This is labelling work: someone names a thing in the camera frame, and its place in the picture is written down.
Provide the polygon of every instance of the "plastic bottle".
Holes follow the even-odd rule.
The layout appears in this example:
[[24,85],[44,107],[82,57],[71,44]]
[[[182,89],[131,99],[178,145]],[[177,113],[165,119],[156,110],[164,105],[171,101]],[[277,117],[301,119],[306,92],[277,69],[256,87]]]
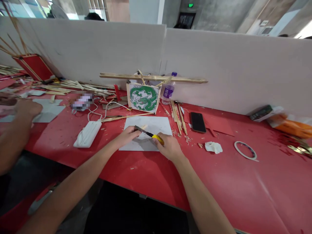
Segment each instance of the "plastic bottle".
[[[176,76],[177,73],[173,72],[171,73],[171,76]],[[168,105],[170,103],[170,99],[172,97],[173,91],[175,90],[175,82],[170,82],[166,85],[165,90],[163,92],[163,96],[162,96],[162,104],[164,105]]]

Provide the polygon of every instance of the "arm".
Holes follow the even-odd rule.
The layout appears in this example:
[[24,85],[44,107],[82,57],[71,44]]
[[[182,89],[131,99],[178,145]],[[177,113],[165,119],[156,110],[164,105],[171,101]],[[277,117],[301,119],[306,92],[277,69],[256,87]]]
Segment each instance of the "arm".
[[15,107],[15,119],[0,136],[0,175],[8,173],[28,142],[33,118],[42,110],[42,105],[31,99],[19,101]]
[[202,234],[226,233],[235,234],[229,220],[202,183],[192,168],[188,159],[184,156],[177,139],[173,136],[158,134],[165,142],[162,146],[158,140],[154,140],[159,151],[171,160],[182,179],[186,195],[192,210],[193,217]]
[[134,130],[134,126],[127,127],[118,137],[71,173],[18,233],[55,233],[68,213],[91,188],[112,154],[140,135],[140,131]]

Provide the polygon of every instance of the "plastic bag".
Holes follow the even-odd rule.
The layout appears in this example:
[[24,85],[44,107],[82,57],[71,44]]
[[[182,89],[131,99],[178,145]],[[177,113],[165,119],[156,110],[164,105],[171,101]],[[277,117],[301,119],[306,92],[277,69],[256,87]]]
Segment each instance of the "plastic bag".
[[312,137],[312,118],[296,117],[292,114],[277,114],[267,119],[271,127],[302,139]]

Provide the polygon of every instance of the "red table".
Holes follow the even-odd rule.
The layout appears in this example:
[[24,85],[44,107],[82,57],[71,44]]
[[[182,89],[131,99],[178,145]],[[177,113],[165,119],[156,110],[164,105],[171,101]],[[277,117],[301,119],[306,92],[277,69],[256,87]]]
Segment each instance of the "red table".
[[[252,122],[247,116],[225,111],[189,104],[182,106],[227,118],[235,134],[233,137],[218,133],[217,137],[213,137],[209,131],[205,134],[193,132],[186,124],[188,136],[193,140],[187,145],[184,133],[178,138],[184,154],[233,227],[255,234],[312,233],[312,160],[279,143],[277,138],[280,133],[266,123]],[[101,107],[97,112],[104,113]],[[26,150],[73,168],[79,167],[121,133],[125,123],[125,119],[103,123],[105,130],[99,131],[92,146],[77,149],[73,144],[87,124],[87,114],[85,111],[73,115],[71,109],[66,107],[51,123],[35,123]],[[118,114],[129,115],[129,111],[124,108],[108,111],[108,115]],[[161,106],[157,116],[168,117]],[[177,129],[171,117],[169,122],[172,129]],[[0,131],[6,125],[1,123]],[[207,141],[220,143],[223,152],[214,154],[197,145]],[[235,141],[252,147],[259,162],[242,157],[234,148]],[[248,150],[244,153],[251,156]],[[159,152],[116,151],[100,178],[190,210],[177,170]]]

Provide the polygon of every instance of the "white partition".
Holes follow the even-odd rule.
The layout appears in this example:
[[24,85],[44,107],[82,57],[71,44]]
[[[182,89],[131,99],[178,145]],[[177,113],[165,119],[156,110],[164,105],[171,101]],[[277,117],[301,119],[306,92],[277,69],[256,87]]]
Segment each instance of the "white partition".
[[[22,18],[19,22],[30,47],[67,79],[121,84],[124,82],[99,78],[100,72],[133,74],[140,69],[159,73],[165,25]],[[0,26],[0,36],[12,28],[8,17],[0,17],[0,24],[5,25]],[[15,64],[11,60],[0,54],[1,64]]]
[[167,29],[160,74],[207,84],[178,84],[181,102],[239,114],[265,104],[312,117],[312,40]]

